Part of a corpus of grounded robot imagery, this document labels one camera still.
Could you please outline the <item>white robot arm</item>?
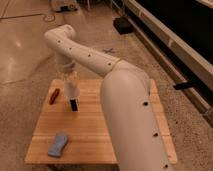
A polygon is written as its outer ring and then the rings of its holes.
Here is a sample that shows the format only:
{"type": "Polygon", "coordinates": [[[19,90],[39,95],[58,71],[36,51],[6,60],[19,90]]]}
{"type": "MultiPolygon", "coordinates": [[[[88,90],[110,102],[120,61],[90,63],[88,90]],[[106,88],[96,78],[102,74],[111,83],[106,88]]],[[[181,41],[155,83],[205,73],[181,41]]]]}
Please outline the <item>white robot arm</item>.
{"type": "Polygon", "coordinates": [[[150,101],[150,77],[135,65],[76,42],[76,32],[62,25],[44,34],[57,54],[69,99],[80,95],[73,74],[78,62],[103,77],[102,112],[120,171],[174,171],[150,101]]]}

